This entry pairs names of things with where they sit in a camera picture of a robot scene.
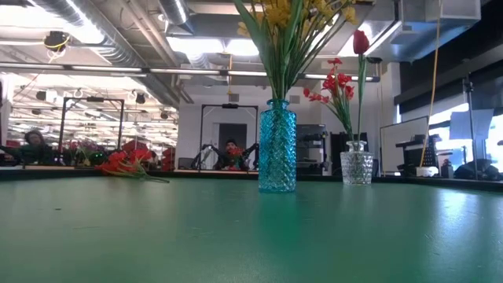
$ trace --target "green table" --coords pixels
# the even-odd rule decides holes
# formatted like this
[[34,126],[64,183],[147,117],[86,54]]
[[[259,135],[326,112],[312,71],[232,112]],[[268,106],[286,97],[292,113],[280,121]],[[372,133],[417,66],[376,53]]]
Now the green table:
[[503,193],[0,182],[0,282],[503,282]]

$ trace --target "person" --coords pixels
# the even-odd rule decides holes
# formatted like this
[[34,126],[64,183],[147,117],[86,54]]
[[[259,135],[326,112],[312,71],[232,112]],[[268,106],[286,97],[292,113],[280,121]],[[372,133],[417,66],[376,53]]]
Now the person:
[[250,153],[258,148],[258,144],[252,145],[249,149],[242,150],[237,146],[236,140],[230,138],[226,142],[226,152],[222,153],[214,146],[211,149],[218,155],[217,163],[213,166],[215,170],[240,170],[248,171],[250,168],[245,163]]
[[24,164],[54,165],[53,150],[44,141],[44,137],[37,130],[31,130],[24,135],[28,143],[18,149],[0,147],[1,150],[14,156],[17,160],[23,160]]

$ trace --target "textured glass vase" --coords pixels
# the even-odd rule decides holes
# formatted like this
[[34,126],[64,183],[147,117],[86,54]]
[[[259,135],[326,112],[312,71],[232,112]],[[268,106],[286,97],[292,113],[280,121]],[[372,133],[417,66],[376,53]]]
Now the textured glass vase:
[[269,100],[260,114],[259,191],[289,193],[296,190],[296,114],[285,100]]
[[372,182],[373,154],[364,151],[365,141],[349,141],[349,151],[340,153],[343,182],[346,185],[368,185]]

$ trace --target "red tulip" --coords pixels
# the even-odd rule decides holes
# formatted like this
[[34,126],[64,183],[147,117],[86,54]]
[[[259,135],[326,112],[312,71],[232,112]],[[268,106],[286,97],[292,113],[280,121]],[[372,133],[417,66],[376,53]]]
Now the red tulip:
[[353,51],[355,54],[362,55],[370,47],[369,39],[367,39],[365,32],[356,30],[353,35]]

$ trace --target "clear glass vase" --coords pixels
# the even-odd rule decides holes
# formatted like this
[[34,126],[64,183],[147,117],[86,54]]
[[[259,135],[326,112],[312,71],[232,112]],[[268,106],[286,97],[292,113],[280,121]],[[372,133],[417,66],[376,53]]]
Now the clear glass vase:
[[366,141],[349,141],[349,151],[340,153],[343,182],[346,185],[368,185],[372,182],[373,154],[364,151]]

